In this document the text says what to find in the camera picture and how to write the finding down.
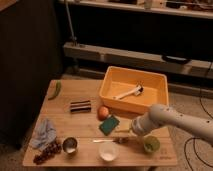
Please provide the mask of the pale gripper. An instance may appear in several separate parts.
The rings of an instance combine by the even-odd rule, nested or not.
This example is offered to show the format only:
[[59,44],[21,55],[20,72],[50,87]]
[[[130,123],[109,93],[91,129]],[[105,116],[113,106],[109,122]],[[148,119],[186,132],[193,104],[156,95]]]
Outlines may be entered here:
[[123,134],[131,134],[132,133],[131,124],[130,123],[120,124],[119,126],[116,127],[115,132]]

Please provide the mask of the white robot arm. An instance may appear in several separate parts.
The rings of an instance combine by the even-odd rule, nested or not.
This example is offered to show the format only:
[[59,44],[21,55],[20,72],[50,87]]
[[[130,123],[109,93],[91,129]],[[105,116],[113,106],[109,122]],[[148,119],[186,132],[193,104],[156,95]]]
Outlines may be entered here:
[[213,120],[185,115],[163,104],[153,104],[145,114],[124,120],[117,127],[117,132],[146,136],[166,125],[177,127],[213,145]]

